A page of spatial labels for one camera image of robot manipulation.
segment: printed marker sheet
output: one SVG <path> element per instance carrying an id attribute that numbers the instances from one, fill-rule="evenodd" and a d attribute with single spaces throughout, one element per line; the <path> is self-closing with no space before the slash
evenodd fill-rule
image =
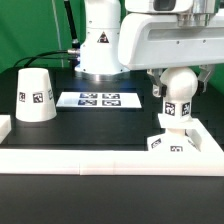
<path id="1" fill-rule="evenodd" d="M 141 108 L 137 93 L 62 92 L 57 107 Z"/>

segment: white cup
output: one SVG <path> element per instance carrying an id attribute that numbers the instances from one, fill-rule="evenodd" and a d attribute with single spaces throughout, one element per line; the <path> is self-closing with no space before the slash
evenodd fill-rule
<path id="1" fill-rule="evenodd" d="M 16 118 L 26 122 L 47 121 L 56 116 L 47 69 L 25 68 L 18 72 Z"/>

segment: white foam block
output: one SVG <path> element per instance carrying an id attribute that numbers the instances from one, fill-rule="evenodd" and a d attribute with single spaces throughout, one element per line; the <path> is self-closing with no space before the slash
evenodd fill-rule
<path id="1" fill-rule="evenodd" d="M 0 173 L 79 175 L 79 151 L 0 150 Z"/>
<path id="2" fill-rule="evenodd" d="M 10 115 L 0 115 L 0 143 L 11 131 Z"/>

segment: black table surface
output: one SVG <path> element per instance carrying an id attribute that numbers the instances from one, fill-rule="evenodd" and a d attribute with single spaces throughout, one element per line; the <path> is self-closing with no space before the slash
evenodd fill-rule
<path id="1" fill-rule="evenodd" d="M 12 131 L 1 148 L 146 150 L 146 138 L 163 133 L 145 71 L 96 83 L 51 68 L 55 101 L 62 91 L 136 92 L 142 109 L 57 108 L 56 118 L 26 123 L 15 118 L 17 69 L 0 75 L 0 113 Z M 212 86 L 193 98 L 192 116 L 224 144 L 224 96 Z M 224 223 L 224 178 L 188 176 L 0 175 L 2 224 Z"/>

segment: black cable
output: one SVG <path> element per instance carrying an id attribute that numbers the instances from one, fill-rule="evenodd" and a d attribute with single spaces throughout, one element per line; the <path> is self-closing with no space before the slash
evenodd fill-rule
<path id="1" fill-rule="evenodd" d="M 73 48 L 79 48 L 80 43 L 79 43 L 78 38 L 77 38 L 77 33 L 76 33 L 76 28 L 75 28 L 75 23 L 74 23 L 74 18 L 73 18 L 73 14 L 72 14 L 72 8 L 71 8 L 70 1 L 69 0 L 64 0 L 64 5 L 65 5 L 67 17 L 68 17 L 68 23 L 69 23 L 69 27 L 70 27 L 71 37 L 72 37 L 72 40 L 73 40 L 72 47 Z"/>
<path id="2" fill-rule="evenodd" d="M 50 59 L 50 60 L 52 60 L 52 59 L 56 59 L 56 60 L 71 60 L 72 58 L 69 58 L 69 57 L 43 57 L 43 56 L 41 56 L 41 57 L 25 57 L 25 58 L 22 58 L 22 59 L 20 59 L 20 60 L 18 60 L 14 65 L 13 65 L 13 67 L 16 67 L 20 62 L 22 62 L 22 61 L 25 61 L 25 60 L 28 60 L 28 59 L 34 59 L 34 60 L 37 60 L 37 59 Z"/>
<path id="3" fill-rule="evenodd" d="M 41 58 L 44 56 L 49 56 L 49 55 L 54 55 L 54 54 L 67 54 L 67 50 L 58 50 L 58 51 L 50 51 L 50 52 L 45 52 L 42 54 L 38 54 L 35 57 L 32 57 L 25 65 L 24 68 L 27 68 L 33 61 L 35 61 L 37 58 Z"/>

